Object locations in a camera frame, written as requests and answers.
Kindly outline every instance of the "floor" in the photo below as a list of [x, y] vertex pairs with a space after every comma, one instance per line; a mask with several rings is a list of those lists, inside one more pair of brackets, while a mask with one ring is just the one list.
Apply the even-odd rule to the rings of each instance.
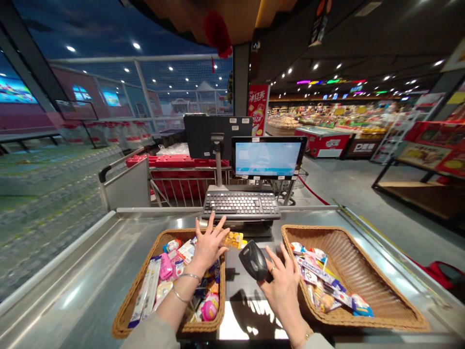
[[[438, 260], [465, 270], [464, 236], [371, 188], [382, 170], [380, 165], [305, 156], [302, 168], [309, 173], [307, 185], [322, 199], [330, 204], [336, 200], [364, 217], [418, 263], [426, 266]], [[411, 167], [391, 167], [383, 181], [418, 181], [423, 174]], [[306, 188], [295, 190], [294, 198], [298, 205], [321, 204]]]

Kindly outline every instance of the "keyboard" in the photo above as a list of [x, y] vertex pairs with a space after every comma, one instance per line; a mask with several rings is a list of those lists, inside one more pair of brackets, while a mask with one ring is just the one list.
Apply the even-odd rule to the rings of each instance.
[[278, 203], [270, 191], [207, 191], [202, 219], [209, 219], [213, 210], [217, 216], [226, 215], [226, 219], [231, 221], [281, 218]]

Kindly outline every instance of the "stainless steel counter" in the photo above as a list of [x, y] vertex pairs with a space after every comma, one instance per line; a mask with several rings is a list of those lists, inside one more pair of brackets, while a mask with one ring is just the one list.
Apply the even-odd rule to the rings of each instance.
[[[134, 208], [110, 212], [73, 245], [0, 304], [0, 348], [118, 348], [111, 325], [157, 236], [166, 229], [190, 228], [200, 207]], [[256, 238], [259, 246], [274, 248], [283, 224], [336, 225], [347, 229], [396, 287], [430, 322], [428, 334], [390, 330], [362, 330], [331, 335], [337, 348], [382, 343], [406, 347], [422, 344], [459, 347], [458, 331], [465, 328], [465, 307], [400, 252], [371, 230], [378, 242], [354, 224], [337, 206], [282, 209], [282, 219]], [[421, 283], [397, 261], [401, 260], [441, 299], [432, 299]], [[286, 338], [255, 282], [238, 260], [226, 256], [227, 303], [223, 323], [208, 336], [220, 340]]]

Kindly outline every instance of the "computer monitor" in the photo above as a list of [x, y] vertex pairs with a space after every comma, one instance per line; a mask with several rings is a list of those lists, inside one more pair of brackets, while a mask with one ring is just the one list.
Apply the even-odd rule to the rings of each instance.
[[233, 137], [232, 168], [243, 179], [292, 179], [307, 137]]
[[231, 160], [231, 138], [250, 136], [252, 118], [242, 116], [209, 116], [203, 113], [184, 114], [187, 145], [194, 159], [215, 159], [212, 136], [221, 139], [221, 159]]

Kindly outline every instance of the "silver bracelet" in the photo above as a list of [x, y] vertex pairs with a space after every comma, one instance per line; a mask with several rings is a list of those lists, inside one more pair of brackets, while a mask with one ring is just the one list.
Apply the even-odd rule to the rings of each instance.
[[197, 275], [194, 275], [194, 274], [187, 274], [187, 273], [184, 273], [184, 274], [179, 275], [179, 276], [178, 276], [178, 279], [179, 279], [181, 276], [190, 276], [190, 277], [196, 278], [196, 279], [199, 281], [199, 284], [202, 282], [202, 279], [201, 279], [200, 277], [198, 277]]
[[173, 290], [174, 294], [176, 295], [176, 297], [178, 297], [181, 301], [183, 301], [184, 303], [189, 303], [189, 300], [186, 301], [185, 299], [183, 299], [183, 298], [179, 295], [179, 293], [176, 292], [176, 289], [174, 288], [174, 284], [173, 284], [172, 290]]

